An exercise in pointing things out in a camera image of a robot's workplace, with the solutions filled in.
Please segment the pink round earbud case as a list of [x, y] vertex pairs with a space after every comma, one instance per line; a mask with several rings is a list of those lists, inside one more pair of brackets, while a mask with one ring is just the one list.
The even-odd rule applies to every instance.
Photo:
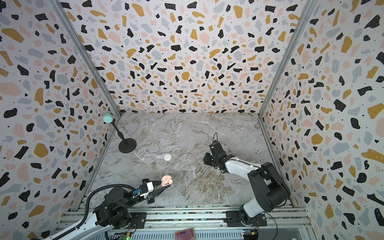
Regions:
[[170, 175], [165, 175], [165, 176], [162, 177], [161, 185], [162, 185], [163, 187], [165, 187], [165, 186], [169, 186], [169, 185], [171, 185], [172, 183], [173, 183], [173, 179], [172, 179], [172, 177], [171, 177]]

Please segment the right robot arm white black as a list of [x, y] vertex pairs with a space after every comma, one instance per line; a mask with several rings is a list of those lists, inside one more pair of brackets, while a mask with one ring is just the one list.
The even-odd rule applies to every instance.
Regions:
[[228, 155], [217, 140], [209, 147], [211, 152], [205, 154], [205, 165], [240, 176], [251, 184], [254, 197], [239, 208], [243, 224], [250, 225], [257, 215], [269, 213], [289, 199], [290, 190], [272, 163], [253, 164]]

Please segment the white earbud charging case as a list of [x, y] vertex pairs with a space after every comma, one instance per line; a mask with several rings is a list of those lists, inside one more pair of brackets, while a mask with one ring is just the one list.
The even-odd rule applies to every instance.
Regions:
[[172, 155], [171, 154], [164, 155], [164, 160], [165, 161], [169, 162], [171, 159], [172, 159]]

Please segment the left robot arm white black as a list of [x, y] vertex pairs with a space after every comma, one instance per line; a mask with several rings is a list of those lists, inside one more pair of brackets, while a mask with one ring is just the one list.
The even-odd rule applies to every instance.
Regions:
[[[162, 181], [143, 179], [137, 188], [126, 184], [111, 184], [97, 188], [88, 195], [83, 218], [46, 239], [86, 240], [111, 229], [122, 229], [134, 219], [129, 212], [131, 207], [143, 201], [148, 204], [154, 203], [155, 197], [169, 187], [170, 184], [163, 185]], [[104, 196], [102, 204], [90, 210], [93, 196], [107, 189], [110, 191]]]

